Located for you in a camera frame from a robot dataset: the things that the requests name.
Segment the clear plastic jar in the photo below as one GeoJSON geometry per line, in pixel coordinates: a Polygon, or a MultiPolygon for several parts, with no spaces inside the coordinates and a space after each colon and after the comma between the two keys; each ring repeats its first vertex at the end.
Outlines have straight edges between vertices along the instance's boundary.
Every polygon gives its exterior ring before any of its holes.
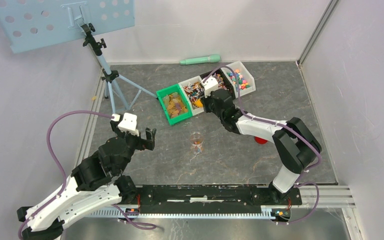
{"type": "Polygon", "coordinates": [[[200,132],[193,132],[189,137],[189,141],[194,154],[199,154],[203,151],[204,137],[200,132]]]}

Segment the red jar lid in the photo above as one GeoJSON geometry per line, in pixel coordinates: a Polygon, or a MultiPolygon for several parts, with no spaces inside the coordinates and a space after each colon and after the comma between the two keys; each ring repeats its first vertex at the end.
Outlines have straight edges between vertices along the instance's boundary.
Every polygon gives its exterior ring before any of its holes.
{"type": "Polygon", "coordinates": [[[268,142],[268,140],[266,140],[264,138],[257,137],[257,136],[254,137],[254,140],[256,143],[258,143],[260,145],[264,145],[268,142]]]}

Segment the yellow plastic scoop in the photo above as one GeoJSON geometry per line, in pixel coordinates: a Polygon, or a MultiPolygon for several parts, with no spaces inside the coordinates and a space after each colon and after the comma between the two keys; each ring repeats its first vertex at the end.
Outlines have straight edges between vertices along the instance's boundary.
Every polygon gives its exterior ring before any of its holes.
{"type": "Polygon", "coordinates": [[[200,99],[195,99],[195,100],[192,101],[192,107],[194,109],[202,108],[203,107],[203,103],[201,102],[200,99]]]}

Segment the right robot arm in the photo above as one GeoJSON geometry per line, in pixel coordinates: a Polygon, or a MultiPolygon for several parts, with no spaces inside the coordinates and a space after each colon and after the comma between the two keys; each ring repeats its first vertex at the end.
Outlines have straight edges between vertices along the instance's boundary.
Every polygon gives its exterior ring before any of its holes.
{"type": "Polygon", "coordinates": [[[200,97],[206,113],[213,113],[231,133],[252,136],[273,143],[282,166],[269,184],[269,199],[282,204],[297,180],[321,161],[322,147],[305,123],[297,117],[272,120],[255,116],[236,106],[228,90],[206,91],[200,97]]]}

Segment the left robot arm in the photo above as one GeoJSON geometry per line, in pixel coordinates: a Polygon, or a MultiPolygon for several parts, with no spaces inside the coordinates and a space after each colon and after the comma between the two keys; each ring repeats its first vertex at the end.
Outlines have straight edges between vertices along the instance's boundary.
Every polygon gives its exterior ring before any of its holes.
{"type": "Polygon", "coordinates": [[[108,139],[91,156],[83,159],[53,196],[31,207],[17,210],[22,240],[55,240],[80,219],[113,204],[137,204],[138,190],[124,175],[135,151],[155,148],[155,128],[145,129],[146,138],[135,120],[110,122],[116,136],[108,139]]]}

